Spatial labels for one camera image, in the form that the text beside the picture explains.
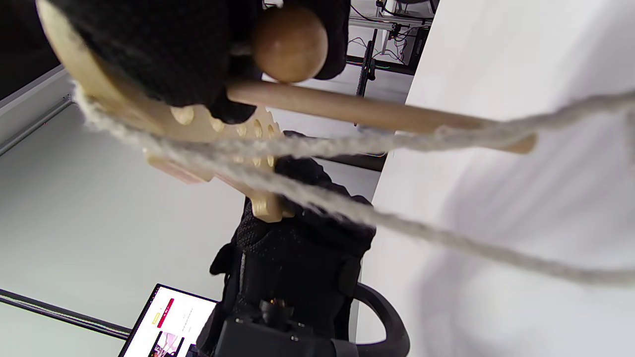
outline wooden disc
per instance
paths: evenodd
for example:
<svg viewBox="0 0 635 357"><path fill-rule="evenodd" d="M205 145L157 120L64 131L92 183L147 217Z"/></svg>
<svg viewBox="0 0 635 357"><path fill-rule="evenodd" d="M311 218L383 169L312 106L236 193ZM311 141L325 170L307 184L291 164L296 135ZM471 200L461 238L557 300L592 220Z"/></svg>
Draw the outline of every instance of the wooden disc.
<svg viewBox="0 0 635 357"><path fill-rule="evenodd" d="M251 37L256 65L271 78L296 83L314 77L324 66L328 37L320 19L297 5L269 8Z"/></svg>

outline black fabric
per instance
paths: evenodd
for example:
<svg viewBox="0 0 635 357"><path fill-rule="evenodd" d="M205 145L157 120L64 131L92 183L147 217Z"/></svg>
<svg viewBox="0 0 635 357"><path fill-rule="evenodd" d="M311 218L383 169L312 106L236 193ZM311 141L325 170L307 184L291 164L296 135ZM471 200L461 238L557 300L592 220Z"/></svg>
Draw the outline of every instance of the black fabric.
<svg viewBox="0 0 635 357"><path fill-rule="evenodd" d="M281 158L276 171L350 197L312 159ZM361 196L352 199L370 204ZM222 327L219 316L257 313L260 300L273 297L292 306L292 320L311 326L316 335L348 340L351 289L375 228L285 202L295 216L268 224L253 216L251 201L245 199L234 236L210 267L210 273L225 273L226 279L222 305L197 342L203 355L213 354Z"/></svg>
<svg viewBox="0 0 635 357"><path fill-rule="evenodd" d="M225 123L242 123L255 110L227 99L229 76L259 79L249 58L231 57L246 42L262 0L50 0L87 45L150 96L175 107L206 105ZM345 66L350 0L288 0L313 10L329 37L330 79Z"/></svg>

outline twisted rope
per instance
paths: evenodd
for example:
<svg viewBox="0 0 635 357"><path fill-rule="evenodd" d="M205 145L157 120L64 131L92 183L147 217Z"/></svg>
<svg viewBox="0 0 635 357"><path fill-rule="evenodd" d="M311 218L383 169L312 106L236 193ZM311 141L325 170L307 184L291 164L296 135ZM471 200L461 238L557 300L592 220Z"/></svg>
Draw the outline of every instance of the twisted rope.
<svg viewBox="0 0 635 357"><path fill-rule="evenodd" d="M369 226L385 226L396 232L422 238L430 243L468 255L575 283L605 286L624 286L635 283L635 269L588 269L478 242L453 232L435 229L427 224L379 212L374 207L351 201L320 187L305 185L276 173L240 165L233 161L236 155L246 157L291 155L302 158L382 152L397 148L426 152L473 146L504 147L533 133L560 130L596 114L634 112L634 92L592 97L552 114L530 116L478 130L442 128L432 135L369 135L342 139L281 138L275 141L225 139L209 144L179 142L128 126L102 112L84 95L79 86L76 87L75 99L86 114L87 123L98 130L111 133L127 144L145 147L185 166L211 170L224 177L243 182L254 189L282 194L300 205L319 206L336 217L345 217L353 222ZM626 123L629 129L635 131L635 119L629 117Z"/></svg>

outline wooden knob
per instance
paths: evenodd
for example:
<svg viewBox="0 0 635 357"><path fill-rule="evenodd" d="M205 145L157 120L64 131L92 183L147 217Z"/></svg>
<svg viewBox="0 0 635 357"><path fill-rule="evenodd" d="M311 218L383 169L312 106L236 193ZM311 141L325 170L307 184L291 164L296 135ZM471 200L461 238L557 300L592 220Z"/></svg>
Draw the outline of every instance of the wooden knob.
<svg viewBox="0 0 635 357"><path fill-rule="evenodd" d="M256 65L271 78L296 83L314 77L324 66L328 37L320 19L297 5L265 11L251 37Z"/></svg>

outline wooden toy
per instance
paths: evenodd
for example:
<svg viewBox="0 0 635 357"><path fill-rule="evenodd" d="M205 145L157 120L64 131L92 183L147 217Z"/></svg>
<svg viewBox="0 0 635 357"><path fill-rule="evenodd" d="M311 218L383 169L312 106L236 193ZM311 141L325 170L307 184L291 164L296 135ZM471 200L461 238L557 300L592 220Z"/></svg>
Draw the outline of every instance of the wooden toy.
<svg viewBox="0 0 635 357"><path fill-rule="evenodd" d="M227 83L227 95L235 102L256 105L252 118L240 125L226 125L213 118L202 105L174 108L150 99L134 83L120 76L92 53L58 9L46 0L37 0L44 31L60 61L81 85L85 94L102 110L129 125L168 138L190 142L212 142L218 138L264 138L282 135L265 107L276 107L388 130L431 133L440 126L478 128L492 121L447 112L409 107L351 95L300 88L290 84L263 81ZM298 6L269 9L254 32L251 53L257 65L270 77L294 83L309 79L326 60L328 41L319 19ZM536 137L526 138L505 150L531 151ZM145 152L150 165L187 183L208 182L215 174L183 167L151 152ZM244 165L273 170L275 158L236 158ZM245 185L219 177L253 202L253 213L266 222L290 216L278 197L258 192Z"/></svg>

